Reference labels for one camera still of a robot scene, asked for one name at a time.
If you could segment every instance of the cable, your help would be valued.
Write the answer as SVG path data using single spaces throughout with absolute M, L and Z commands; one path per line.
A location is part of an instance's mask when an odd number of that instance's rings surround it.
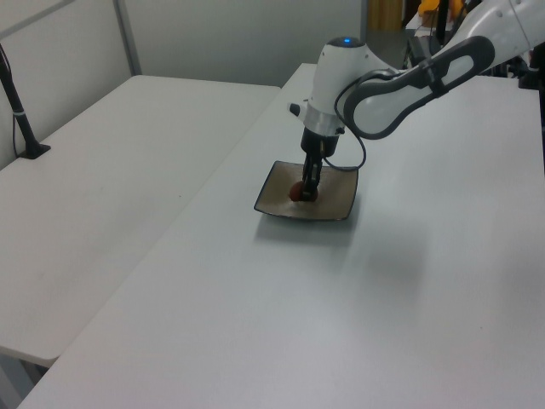
M 452 26 L 452 32 L 451 32 L 451 35 L 450 35 L 450 40 L 455 36 L 455 34 L 460 29 L 460 26 L 462 25 L 462 21 L 463 21 L 463 13 L 464 13 L 464 11 L 466 11 L 468 9 L 468 5 L 471 4 L 471 2 L 472 2 L 472 0 L 469 0 L 468 2 L 463 3 L 462 8 L 460 9 L 460 14 L 456 18 L 456 22 Z
M 339 112 L 339 101 L 341 100 L 341 98 L 347 93 L 347 91 L 349 89 L 351 89 L 358 82 L 362 81 L 364 78 L 365 78 L 364 81 L 369 81 L 370 79 L 375 79 L 375 78 L 379 78 L 379 79 L 387 81 L 387 80 L 396 78 L 399 75 L 401 75 L 401 73 L 393 73 L 393 74 L 387 76 L 387 75 L 384 75 L 382 71 L 368 72 L 364 76 L 359 77 L 358 79 L 355 79 L 354 81 L 352 81 L 336 97 L 335 104 L 333 106 L 334 109 L 335 109 L 335 113 L 336 113 L 337 117 L 341 120 L 342 124 L 344 126 L 346 126 L 353 133 L 354 137 L 358 140 L 358 143 L 361 146 L 361 150 L 362 150 L 362 153 L 363 153 L 364 156 L 363 156 L 363 158 L 361 160 L 361 163 L 358 166 L 337 166 L 335 164 L 332 164 L 324 155 L 322 155 L 322 159 L 324 160 L 324 162 L 327 165 L 330 166 L 330 168 L 335 169 L 335 170 L 339 170 L 340 172 L 354 172 L 355 170 L 360 170 L 361 168 L 363 168 L 365 162 L 367 161 L 367 149 L 365 148 L 364 141 L 362 140 L 361 137 L 356 135 L 356 132 L 354 132 L 354 130 L 350 127 L 350 125 L 347 124 L 345 118 Z
M 430 55 L 433 55 L 433 51 L 432 51 L 433 24 L 435 24 L 435 16 L 437 15 L 438 12 L 439 12 L 439 6 L 437 6 L 437 8 L 432 13 L 432 17 L 433 17 L 432 24 L 429 27 L 429 39 L 427 41 L 427 49 Z

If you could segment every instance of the square plate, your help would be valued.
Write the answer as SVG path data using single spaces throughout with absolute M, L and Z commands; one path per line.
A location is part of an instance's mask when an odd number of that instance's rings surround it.
M 302 164 L 277 161 L 255 202 L 254 209 L 271 216 L 309 221 L 345 220 L 350 215 L 356 190 L 358 172 L 341 172 L 329 166 L 322 168 L 315 202 L 294 202 L 291 187 L 301 181 Z

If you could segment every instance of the wall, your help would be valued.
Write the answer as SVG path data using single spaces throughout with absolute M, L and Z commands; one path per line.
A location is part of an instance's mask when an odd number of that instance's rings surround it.
M 146 75 L 282 86 L 333 37 L 360 35 L 362 0 L 120 1 Z
M 39 141 L 130 77 L 112 0 L 76 0 L 2 45 Z M 0 89 L 0 169 L 12 160 L 11 108 Z

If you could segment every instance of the table surface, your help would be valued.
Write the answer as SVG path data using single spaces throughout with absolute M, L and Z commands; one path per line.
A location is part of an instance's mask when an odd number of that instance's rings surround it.
M 447 21 L 445 30 L 452 29 L 453 21 Z M 422 17 L 416 13 L 412 19 L 405 26 L 405 30 L 415 32 L 413 35 L 417 36 L 429 36 L 429 27 L 422 26 Z
M 302 66 L 21 409 L 536 408 L 545 402 L 537 93 L 475 78 L 369 141 L 352 215 L 252 206 L 301 162 Z M 356 163 L 343 137 L 333 157 Z
M 279 92 L 134 77 L 0 172 L 0 353 L 49 366 Z

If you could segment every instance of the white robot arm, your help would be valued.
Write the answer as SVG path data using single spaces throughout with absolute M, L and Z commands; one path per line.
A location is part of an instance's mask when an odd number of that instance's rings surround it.
M 333 155 L 345 126 L 359 138 L 390 135 L 417 108 L 543 43 L 544 21 L 543 0 L 484 0 L 440 52 L 406 72 L 355 38 L 326 44 L 307 106 L 290 107 L 305 124 L 302 199 L 316 191 L 322 159 Z

